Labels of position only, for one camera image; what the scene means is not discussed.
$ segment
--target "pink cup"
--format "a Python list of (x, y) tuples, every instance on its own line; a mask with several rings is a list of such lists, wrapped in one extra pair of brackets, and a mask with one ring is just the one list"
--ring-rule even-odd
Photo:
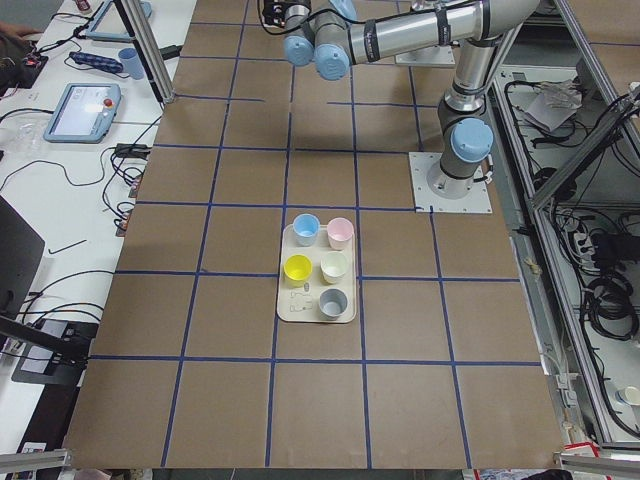
[(329, 245), (334, 250), (344, 250), (353, 238), (353, 224), (346, 218), (334, 218), (327, 224)]

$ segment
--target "blue and white device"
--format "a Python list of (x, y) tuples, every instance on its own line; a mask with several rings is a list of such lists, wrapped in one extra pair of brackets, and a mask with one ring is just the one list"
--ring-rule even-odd
[(122, 96), (115, 84), (70, 83), (44, 139), (58, 143), (100, 143), (109, 131)]
[[(151, 16), (151, 4), (140, 2), (145, 17)], [(101, 40), (103, 42), (131, 42), (131, 37), (122, 23), (113, 0), (107, 0), (102, 4), (95, 18), (87, 27), (87, 38)]]

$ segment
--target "robotic arm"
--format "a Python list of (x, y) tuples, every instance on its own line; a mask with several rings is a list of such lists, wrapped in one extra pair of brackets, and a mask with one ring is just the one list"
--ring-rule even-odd
[(436, 193), (461, 198), (493, 144), (493, 132), (474, 114), (483, 106), (492, 66), (493, 71), (497, 67), (500, 54), (496, 50), (538, 3), (414, 0), (410, 12), (358, 22), (351, 0), (325, 0), (313, 13), (311, 0), (265, 0), (262, 14), (266, 23), (285, 29), (287, 60), (296, 66), (315, 61), (326, 80), (339, 80), (351, 65), (465, 40), (453, 83), (438, 108), (445, 152), (437, 171), (429, 173)]

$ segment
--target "person's hand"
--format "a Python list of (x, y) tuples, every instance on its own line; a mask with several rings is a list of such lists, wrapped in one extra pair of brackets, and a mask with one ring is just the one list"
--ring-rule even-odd
[(0, 22), (0, 32), (13, 38), (21, 39), (26, 35), (32, 35), (34, 33), (42, 33), (37, 28), (30, 27), (28, 25), (14, 25), (12, 23)]

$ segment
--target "white mounting plate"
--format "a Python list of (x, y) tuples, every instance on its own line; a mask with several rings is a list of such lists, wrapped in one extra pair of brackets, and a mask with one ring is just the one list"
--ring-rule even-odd
[(456, 64), (451, 47), (426, 47), (396, 55), (396, 65), (408, 67), (453, 68)]
[[(469, 194), (459, 200), (443, 198), (431, 190), (427, 184), (427, 172), (431, 166), (440, 161), (442, 153), (439, 152), (409, 152), (409, 165), (411, 167), (411, 183), (413, 183), (413, 201), (416, 211), (429, 213), (493, 213), (491, 200), (484, 182), (474, 183)], [(478, 167), (475, 177), (481, 178), (484, 174)]]

